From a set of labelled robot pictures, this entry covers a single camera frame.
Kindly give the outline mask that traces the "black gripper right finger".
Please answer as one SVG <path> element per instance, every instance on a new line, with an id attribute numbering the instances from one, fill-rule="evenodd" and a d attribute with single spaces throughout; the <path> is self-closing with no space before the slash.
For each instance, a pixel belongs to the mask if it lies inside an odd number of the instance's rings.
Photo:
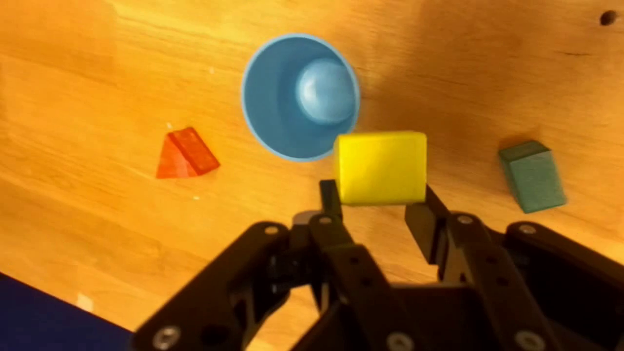
<path id="1" fill-rule="evenodd" d="M 403 219 L 438 281 L 477 299 L 502 351 L 621 351 L 621 264 L 535 223 L 494 232 L 432 190 Z"/>

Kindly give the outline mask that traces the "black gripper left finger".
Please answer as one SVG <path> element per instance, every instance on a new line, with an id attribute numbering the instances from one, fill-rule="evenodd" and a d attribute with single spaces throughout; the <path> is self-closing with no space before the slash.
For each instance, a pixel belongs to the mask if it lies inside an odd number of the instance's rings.
<path id="1" fill-rule="evenodd" d="M 134 332 L 132 351 L 241 351 L 296 287 L 319 310 L 301 351 L 416 351 L 405 308 L 344 230 L 331 180 L 319 199 L 288 227 L 251 225 Z"/>

